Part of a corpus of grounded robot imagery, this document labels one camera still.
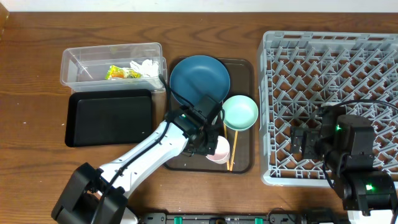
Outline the yellow green snack wrapper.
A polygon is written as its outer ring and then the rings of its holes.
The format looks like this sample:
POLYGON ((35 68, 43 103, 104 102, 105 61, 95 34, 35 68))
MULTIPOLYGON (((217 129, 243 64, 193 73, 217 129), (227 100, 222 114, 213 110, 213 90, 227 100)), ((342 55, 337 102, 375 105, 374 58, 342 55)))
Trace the yellow green snack wrapper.
POLYGON ((114 79, 118 79, 118 78, 122 78, 122 79, 141 78, 141 77, 142 77, 142 74, 133 70, 132 68, 117 67, 115 65, 111 65, 105 75, 106 80, 114 80, 114 79))

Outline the white paper napkin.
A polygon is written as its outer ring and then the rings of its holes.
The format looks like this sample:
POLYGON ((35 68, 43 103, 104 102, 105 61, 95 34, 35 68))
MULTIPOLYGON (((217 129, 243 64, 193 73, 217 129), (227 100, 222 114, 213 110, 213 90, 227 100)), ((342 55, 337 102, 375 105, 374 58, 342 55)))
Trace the white paper napkin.
POLYGON ((150 59, 146 59, 142 63, 131 61, 130 67, 135 72, 140 73, 143 77, 154 78, 159 75, 159 63, 150 59))

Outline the mint green bowl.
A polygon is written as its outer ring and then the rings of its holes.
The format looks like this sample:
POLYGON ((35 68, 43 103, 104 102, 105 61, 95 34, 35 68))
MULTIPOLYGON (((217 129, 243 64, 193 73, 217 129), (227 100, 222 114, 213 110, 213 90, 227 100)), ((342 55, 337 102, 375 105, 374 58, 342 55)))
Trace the mint green bowl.
POLYGON ((257 121, 259 110, 256 102, 244 95, 228 98, 222 105, 224 124, 235 131, 245 131, 257 121))

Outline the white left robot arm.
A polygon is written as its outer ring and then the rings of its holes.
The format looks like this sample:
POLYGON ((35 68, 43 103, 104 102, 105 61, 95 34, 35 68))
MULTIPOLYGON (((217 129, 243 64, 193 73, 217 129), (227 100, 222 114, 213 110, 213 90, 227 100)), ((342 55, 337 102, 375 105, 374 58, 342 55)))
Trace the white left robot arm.
POLYGON ((133 191, 187 146, 214 153, 217 137, 212 125, 220 113, 219 108, 183 106, 118 159, 97 169, 82 164, 71 175, 51 217, 57 223, 137 223, 127 206, 133 191))

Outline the pink cup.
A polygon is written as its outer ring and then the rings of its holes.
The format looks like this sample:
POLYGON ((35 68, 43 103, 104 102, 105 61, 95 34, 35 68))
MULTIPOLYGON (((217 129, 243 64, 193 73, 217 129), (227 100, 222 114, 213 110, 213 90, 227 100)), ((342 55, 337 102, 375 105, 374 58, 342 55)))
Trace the pink cup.
POLYGON ((215 153, 213 155, 208 154, 206 158, 212 162, 215 162, 217 164, 225 164, 224 161, 224 149, 223 149, 223 136, 218 136, 218 142, 216 145, 215 153))

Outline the dark blue plate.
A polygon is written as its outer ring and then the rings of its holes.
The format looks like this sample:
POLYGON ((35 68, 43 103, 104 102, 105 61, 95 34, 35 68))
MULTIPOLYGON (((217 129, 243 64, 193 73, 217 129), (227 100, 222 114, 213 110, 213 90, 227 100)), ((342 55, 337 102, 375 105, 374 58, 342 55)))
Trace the dark blue plate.
POLYGON ((193 55, 181 60, 170 76, 173 96, 180 105, 195 105, 205 95, 221 102, 230 86, 227 68, 220 60, 207 55, 193 55))

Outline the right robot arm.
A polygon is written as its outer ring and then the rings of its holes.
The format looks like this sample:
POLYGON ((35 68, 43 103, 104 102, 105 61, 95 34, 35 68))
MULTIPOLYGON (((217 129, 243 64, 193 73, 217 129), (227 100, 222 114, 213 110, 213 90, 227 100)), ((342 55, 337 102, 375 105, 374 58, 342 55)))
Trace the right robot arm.
POLYGON ((322 162, 329 186, 343 202, 345 210, 369 216, 373 210, 397 210, 397 192, 392 177, 376 168, 372 122, 364 116, 348 114, 340 105, 322 106, 319 128, 292 127, 290 151, 304 159, 322 162))

